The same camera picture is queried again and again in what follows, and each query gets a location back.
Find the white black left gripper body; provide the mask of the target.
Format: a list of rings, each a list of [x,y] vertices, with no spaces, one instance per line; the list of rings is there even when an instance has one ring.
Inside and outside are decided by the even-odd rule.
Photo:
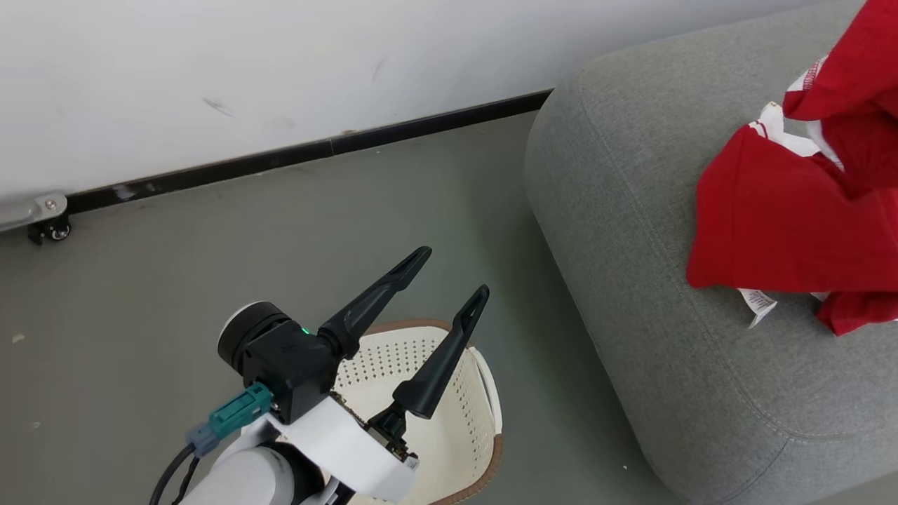
[[[219,355],[243,378],[250,342],[292,320],[269,302],[241,307],[225,323]],[[333,389],[297,422],[272,416],[272,393],[244,379],[244,390],[216,410],[216,438],[237,439],[216,460],[220,503],[346,503],[356,494],[398,502],[414,482],[402,432],[406,412],[388,405],[382,421],[359,421]]]

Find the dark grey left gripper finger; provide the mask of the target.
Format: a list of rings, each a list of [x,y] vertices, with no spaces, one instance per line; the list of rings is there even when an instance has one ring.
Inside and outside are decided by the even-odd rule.
[[[451,329],[435,351],[410,380],[394,390],[392,405],[415,417],[432,419],[489,299],[487,285],[475,290],[453,317]]]
[[[328,342],[333,343],[337,359],[355,357],[360,348],[360,339],[366,330],[390,304],[394,295],[406,290],[414,281],[418,272],[429,261],[432,252],[429,246],[414,249],[391,271],[369,285],[319,328],[318,336],[325,337]]]

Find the red garment with white sleeves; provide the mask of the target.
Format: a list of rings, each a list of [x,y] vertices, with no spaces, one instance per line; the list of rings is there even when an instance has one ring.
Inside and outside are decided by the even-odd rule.
[[[738,290],[760,323],[772,292],[814,295],[834,334],[898,322],[898,188],[859,184],[768,103],[700,176],[687,268]]]

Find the beige perforated laundry basket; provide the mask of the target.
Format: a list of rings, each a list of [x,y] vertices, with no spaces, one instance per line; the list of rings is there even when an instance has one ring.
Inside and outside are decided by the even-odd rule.
[[[414,319],[379,324],[344,361],[336,390],[362,421],[385,409],[449,332],[450,324]],[[401,503],[355,496],[349,505],[458,505],[482,491],[502,457],[502,412],[494,378],[468,344],[431,419],[407,416],[404,435],[418,456],[413,489]]]

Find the grey fabric sofa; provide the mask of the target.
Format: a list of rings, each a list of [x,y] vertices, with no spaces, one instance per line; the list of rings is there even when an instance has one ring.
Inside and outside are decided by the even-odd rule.
[[[600,55],[525,155],[530,207],[655,476],[690,505],[898,505],[898,323],[837,338],[811,295],[757,328],[686,281],[699,175],[845,31],[828,0]]]

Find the small black caster wheel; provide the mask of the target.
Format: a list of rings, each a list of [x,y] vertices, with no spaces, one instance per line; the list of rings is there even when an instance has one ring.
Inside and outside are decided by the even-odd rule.
[[[44,242],[61,242],[71,234],[71,223],[68,215],[58,215],[51,220],[43,220],[27,227],[27,236],[36,246]]]

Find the black wall baseboard strip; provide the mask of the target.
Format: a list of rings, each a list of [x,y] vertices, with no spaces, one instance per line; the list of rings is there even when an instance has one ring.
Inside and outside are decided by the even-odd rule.
[[[411,119],[384,127],[345,133],[296,146],[289,146],[238,158],[204,164],[172,173],[164,173],[131,182],[74,193],[68,197],[67,212],[71,215],[102,210],[140,199],[177,191],[231,181],[240,177],[260,175],[295,164],[314,162],[368,148],[386,146],[405,140],[433,135],[479,123],[496,121],[519,114],[538,111],[551,90],[539,90],[529,95],[497,100],[458,111],[440,113],[421,119]]]

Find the grey caster wheel bracket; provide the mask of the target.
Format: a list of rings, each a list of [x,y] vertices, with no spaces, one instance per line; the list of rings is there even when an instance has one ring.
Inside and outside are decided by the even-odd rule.
[[[54,220],[67,211],[68,205],[67,196],[61,193],[0,199],[0,233]]]

